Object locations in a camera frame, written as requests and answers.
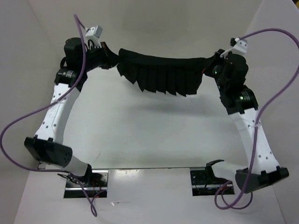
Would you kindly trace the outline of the black pleated skirt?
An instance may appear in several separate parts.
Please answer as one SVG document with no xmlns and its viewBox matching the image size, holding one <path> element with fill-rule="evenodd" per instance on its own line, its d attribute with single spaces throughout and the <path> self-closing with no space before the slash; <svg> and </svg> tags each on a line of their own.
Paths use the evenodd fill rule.
<svg viewBox="0 0 299 224">
<path fill-rule="evenodd" d="M 214 57 L 163 58 L 120 49 L 118 58 L 120 76 L 141 91 L 187 96 L 197 94 L 203 70 Z"/>
</svg>

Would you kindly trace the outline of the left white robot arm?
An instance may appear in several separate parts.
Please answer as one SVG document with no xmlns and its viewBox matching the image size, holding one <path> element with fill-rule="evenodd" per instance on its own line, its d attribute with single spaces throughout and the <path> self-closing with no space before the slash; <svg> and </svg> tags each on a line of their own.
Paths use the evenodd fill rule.
<svg viewBox="0 0 299 224">
<path fill-rule="evenodd" d="M 54 80 L 51 106 L 34 137 L 24 141 L 26 149 L 39 162 L 55 165 L 76 177 L 80 185 L 86 187 L 93 182 L 91 165 L 73 155 L 72 149 L 63 145 L 64 130 L 72 107 L 77 100 L 87 72 L 105 63 L 101 42 L 94 37 L 87 38 L 85 70 L 82 72 L 83 51 L 78 37 L 66 40 L 65 57 Z"/>
</svg>

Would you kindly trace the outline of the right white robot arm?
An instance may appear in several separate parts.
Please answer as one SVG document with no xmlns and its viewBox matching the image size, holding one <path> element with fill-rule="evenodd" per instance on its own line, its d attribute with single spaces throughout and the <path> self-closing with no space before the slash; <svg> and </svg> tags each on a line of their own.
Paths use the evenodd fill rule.
<svg viewBox="0 0 299 224">
<path fill-rule="evenodd" d="M 241 192 L 248 194 L 287 178 L 289 170 L 275 158 L 263 130 L 255 94 L 245 85 L 249 70 L 246 59 L 231 50 L 220 49 L 210 61 L 204 73 L 217 84 L 221 103 L 241 137 L 248 166 L 242 168 L 224 160 L 213 161 L 211 168 L 205 171 L 206 181 L 216 183 L 221 178 L 220 169 L 228 169 Z"/>
</svg>

